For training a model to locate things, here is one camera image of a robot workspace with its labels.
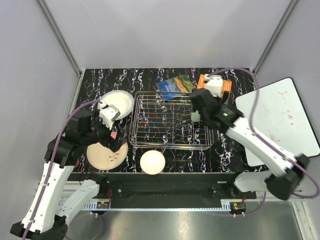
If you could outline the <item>green ceramic bowl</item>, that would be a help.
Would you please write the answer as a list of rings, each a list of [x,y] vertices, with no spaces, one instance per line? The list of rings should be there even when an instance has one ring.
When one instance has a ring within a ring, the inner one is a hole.
[[[193,123],[199,123],[201,121],[201,115],[198,111],[190,113],[190,119]]]

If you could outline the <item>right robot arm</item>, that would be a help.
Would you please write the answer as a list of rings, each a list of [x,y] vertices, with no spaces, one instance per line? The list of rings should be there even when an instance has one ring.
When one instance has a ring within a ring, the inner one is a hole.
[[[205,126],[240,143],[268,168],[264,172],[240,173],[227,185],[228,195],[236,199],[245,192],[259,191],[288,200],[303,179],[309,158],[304,154],[294,155],[258,130],[251,130],[249,120],[236,106],[223,104],[209,90],[196,89],[189,97]]]

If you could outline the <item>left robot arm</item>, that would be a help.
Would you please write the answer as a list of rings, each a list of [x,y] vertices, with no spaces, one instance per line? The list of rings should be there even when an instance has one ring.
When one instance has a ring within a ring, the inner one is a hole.
[[[94,112],[77,108],[67,117],[57,137],[47,145],[33,202],[23,220],[11,226],[12,235],[22,240],[62,240],[83,206],[108,193],[107,178],[93,173],[63,205],[59,204],[65,184],[86,147],[101,144],[115,153],[126,142],[120,129],[112,136],[114,122],[124,117],[126,113],[113,105]]]

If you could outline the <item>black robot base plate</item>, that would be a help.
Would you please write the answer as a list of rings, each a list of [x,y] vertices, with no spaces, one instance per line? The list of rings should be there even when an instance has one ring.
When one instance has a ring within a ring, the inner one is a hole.
[[[115,209],[208,209],[221,200],[254,200],[232,186],[234,173],[103,173]]]

